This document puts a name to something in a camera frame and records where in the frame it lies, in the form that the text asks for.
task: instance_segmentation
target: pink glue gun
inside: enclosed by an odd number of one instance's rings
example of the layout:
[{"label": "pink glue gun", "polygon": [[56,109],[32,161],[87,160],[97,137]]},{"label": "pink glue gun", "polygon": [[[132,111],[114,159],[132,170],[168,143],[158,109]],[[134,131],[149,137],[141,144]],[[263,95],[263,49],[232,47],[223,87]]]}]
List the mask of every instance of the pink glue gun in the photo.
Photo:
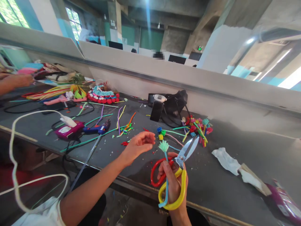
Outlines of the pink glue gun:
[{"label": "pink glue gun", "polygon": [[52,105],[52,104],[56,104],[56,103],[59,103],[59,102],[66,102],[66,101],[68,101],[68,99],[64,95],[61,95],[59,98],[44,102],[44,104]]}]

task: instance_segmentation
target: computer monitor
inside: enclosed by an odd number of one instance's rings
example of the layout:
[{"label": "computer monitor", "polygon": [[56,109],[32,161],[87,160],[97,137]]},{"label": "computer monitor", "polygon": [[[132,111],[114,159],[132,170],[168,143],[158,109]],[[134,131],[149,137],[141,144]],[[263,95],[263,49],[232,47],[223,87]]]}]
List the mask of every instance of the computer monitor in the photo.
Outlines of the computer monitor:
[{"label": "computer monitor", "polygon": [[112,42],[109,41],[109,47],[115,48],[115,49],[121,49],[123,50],[123,45],[122,43],[118,43],[118,42]]},{"label": "computer monitor", "polygon": [[180,56],[170,55],[168,61],[185,64],[186,58]]}]

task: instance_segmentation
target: light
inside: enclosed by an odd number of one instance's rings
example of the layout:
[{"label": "light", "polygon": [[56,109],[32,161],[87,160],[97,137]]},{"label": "light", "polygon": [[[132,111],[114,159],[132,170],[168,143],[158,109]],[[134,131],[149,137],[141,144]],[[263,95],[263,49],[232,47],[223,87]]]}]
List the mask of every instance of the light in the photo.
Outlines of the light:
[{"label": "light", "polygon": [[250,44],[250,43],[252,43],[253,41],[254,41],[254,39],[251,38],[251,39],[249,39],[249,40],[247,41],[247,44]]},{"label": "light", "polygon": [[292,49],[289,49],[276,63],[273,67],[271,67],[260,79],[259,82],[291,51]]},{"label": "light", "polygon": [[278,87],[282,87],[285,89],[291,89],[296,84],[301,81],[301,67],[298,68],[294,73],[288,76],[283,82],[281,82]]},{"label": "light", "polygon": [[259,72],[258,75],[255,77],[255,79],[253,79],[253,81],[255,81],[261,74],[262,72]]}]

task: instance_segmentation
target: hot glue gun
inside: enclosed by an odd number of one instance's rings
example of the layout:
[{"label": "hot glue gun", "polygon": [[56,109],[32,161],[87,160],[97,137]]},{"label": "hot glue gun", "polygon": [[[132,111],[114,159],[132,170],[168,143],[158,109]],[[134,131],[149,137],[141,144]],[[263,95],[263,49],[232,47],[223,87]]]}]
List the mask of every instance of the hot glue gun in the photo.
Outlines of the hot glue gun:
[{"label": "hot glue gun", "polygon": [[98,133],[99,135],[105,134],[108,129],[110,128],[111,121],[108,119],[105,123],[103,123],[101,126],[95,125],[95,127],[89,128],[89,127],[84,127],[82,131],[85,134],[96,134]]}]

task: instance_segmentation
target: table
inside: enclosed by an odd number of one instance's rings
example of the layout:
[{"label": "table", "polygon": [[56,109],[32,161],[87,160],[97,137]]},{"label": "table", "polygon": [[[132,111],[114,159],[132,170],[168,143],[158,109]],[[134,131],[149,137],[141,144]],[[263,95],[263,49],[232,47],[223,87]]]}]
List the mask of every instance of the table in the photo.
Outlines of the table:
[{"label": "table", "polygon": [[[89,165],[101,169],[117,158],[125,148],[122,142],[130,140],[134,135],[142,132],[146,128],[151,132],[157,133],[157,128],[171,130],[161,122],[150,121],[149,116],[151,108],[144,104],[141,105],[138,99],[128,97],[127,102],[115,104],[118,107],[126,105],[123,116],[120,119],[120,126],[126,125],[134,112],[136,112],[132,126],[133,129],[119,138],[118,131],[114,131],[104,136],[93,156]],[[37,103],[26,104],[26,109],[36,108]],[[94,105],[95,111],[77,120],[89,122],[99,117],[102,106]],[[24,105],[10,109],[11,111],[24,110]],[[74,116],[80,111],[79,107],[61,111],[66,116]],[[118,108],[105,107],[104,115],[111,114],[111,129],[116,128]],[[192,113],[195,118],[205,118],[198,114]],[[9,114],[0,109],[0,125],[11,128],[12,122],[22,114]],[[54,132],[46,136],[46,132],[51,125],[58,121],[60,116],[56,113],[43,115],[37,113],[21,119],[16,126],[16,131],[37,140],[36,144],[50,149],[54,153],[60,153],[67,146],[66,141],[56,140]],[[206,148],[198,145],[193,155],[186,162],[189,184],[187,190],[188,204],[203,212],[214,214],[224,218],[230,217],[245,222],[246,224],[236,222],[241,225],[278,225],[277,221],[281,220],[286,225],[291,225],[280,211],[273,205],[271,200],[259,193],[253,186],[242,181],[241,176],[234,176],[226,171],[211,154],[214,149],[225,147],[230,156],[236,158],[240,164],[245,163],[259,178],[264,182],[272,184],[272,178],[276,178],[288,191],[297,205],[301,206],[300,187],[300,162],[301,154],[298,146],[293,145],[293,140],[286,137],[279,137],[273,134],[262,132],[244,132],[230,124],[211,120],[213,132],[208,135],[209,141]],[[182,140],[182,136],[172,134],[174,137]],[[86,141],[96,135],[86,135],[81,141]],[[165,140],[175,148],[181,149],[171,138],[165,136]],[[70,152],[69,156],[80,162],[84,162],[88,152],[91,150],[94,142],[78,147]],[[131,166],[125,168],[120,177],[127,180],[133,186],[143,185],[150,191],[157,192],[151,188],[150,172],[154,163],[164,157],[162,151],[157,148],[158,139],[153,149],[140,155]]]}]

